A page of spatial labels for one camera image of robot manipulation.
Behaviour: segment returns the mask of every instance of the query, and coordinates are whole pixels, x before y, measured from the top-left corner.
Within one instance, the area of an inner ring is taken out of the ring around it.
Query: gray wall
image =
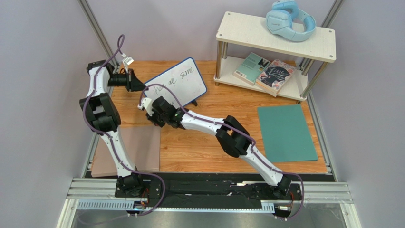
[[[215,60],[215,35],[226,11],[265,17],[275,1],[88,0],[110,45],[124,33],[123,49],[135,60]],[[320,25],[334,0],[296,2]],[[228,54],[245,58],[253,50],[269,59],[299,59],[237,45],[229,45]]]
[[[335,171],[365,228],[405,223],[404,8],[345,1],[332,24],[337,60],[313,88]]]
[[[3,0],[0,15],[0,227],[53,228],[92,135],[85,68],[106,56],[75,0]]]

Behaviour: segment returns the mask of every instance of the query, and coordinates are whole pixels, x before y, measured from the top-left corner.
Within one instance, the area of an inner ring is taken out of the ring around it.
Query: book cover
[[[256,83],[269,94],[276,96],[295,70],[295,67],[276,59],[257,77]]]
[[[250,53],[245,61],[233,72],[233,75],[250,85],[254,85],[259,74],[269,65],[269,61]]]

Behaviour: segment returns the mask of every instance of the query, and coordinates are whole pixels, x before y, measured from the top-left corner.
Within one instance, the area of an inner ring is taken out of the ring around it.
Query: teal folder
[[[259,107],[257,113],[270,162],[318,160],[301,105]]]

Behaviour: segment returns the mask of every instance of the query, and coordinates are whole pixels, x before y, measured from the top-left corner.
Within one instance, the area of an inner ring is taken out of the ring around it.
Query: wooden surface
[[[238,68],[238,66],[240,66],[244,61],[245,59],[231,56],[228,56],[226,59],[222,59],[221,77],[219,79],[214,78],[214,81],[266,93],[260,86],[250,85],[233,75],[235,69]],[[307,87],[308,76],[303,76],[301,73],[302,71],[296,70],[292,75],[292,78],[286,82],[277,96],[287,97],[298,101],[305,101],[306,98],[304,99],[300,95]]]
[[[143,82],[165,71],[178,61],[136,61],[130,65],[136,76]],[[196,61],[197,67],[208,87],[205,95],[197,99],[198,107],[189,104],[186,108],[198,114],[225,118],[234,116],[257,141],[257,148],[265,154],[261,136],[257,107],[293,105],[296,101],[220,84],[215,86],[215,61]],[[114,88],[112,100],[121,116],[121,127],[151,125],[145,111],[137,109],[140,92],[127,92],[124,87]],[[318,161],[282,162],[275,165],[289,172],[327,172],[322,151],[309,113],[307,102],[302,103],[309,131],[318,154]],[[242,159],[227,155],[217,139],[198,131],[174,129],[166,125],[161,131],[160,171],[167,172],[256,172]]]
[[[294,30],[304,30],[302,24],[292,24]],[[265,18],[225,12],[216,39],[329,63],[336,60],[335,31],[330,28],[316,27],[309,39],[293,42],[271,34],[267,29]]]

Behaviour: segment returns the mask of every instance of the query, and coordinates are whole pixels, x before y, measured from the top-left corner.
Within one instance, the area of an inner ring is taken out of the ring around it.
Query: robotic arm
[[[94,82],[91,83],[87,96],[90,96],[93,91],[95,93],[91,96],[87,106],[85,105],[86,98],[81,99],[80,106],[85,109],[88,123],[103,132],[97,133],[107,144],[116,164],[117,188],[125,194],[139,196],[144,189],[143,183],[138,174],[129,170],[136,171],[137,169],[127,155],[119,131],[120,116],[106,90],[108,86],[125,86],[128,91],[141,91],[146,86],[135,77],[132,69],[124,74],[113,74],[113,67],[110,64],[101,68],[96,75],[96,71],[103,63],[104,61],[95,62],[87,67],[90,80]],[[291,179],[283,175],[280,169],[277,169],[258,151],[252,141],[247,138],[249,133],[234,117],[211,118],[183,107],[176,109],[163,97],[154,101],[150,98],[143,98],[138,108],[146,110],[147,119],[160,127],[168,124],[173,128],[197,130],[215,136],[228,155],[245,160],[259,172],[267,184],[275,186],[275,191],[284,196],[289,191]]]
[[[287,194],[291,180],[279,173],[281,170],[275,168],[259,152],[256,146],[252,145],[252,142],[245,136],[249,135],[249,133],[233,116],[229,115],[225,119],[211,118],[184,108],[176,109],[162,96],[154,101],[150,98],[143,98],[138,109],[145,109],[148,120],[160,127],[168,124],[173,128],[197,130],[215,136],[228,155],[234,158],[242,158],[259,172],[268,185],[277,186],[283,195]],[[233,128],[230,135],[228,134],[228,131],[231,130],[229,127]]]

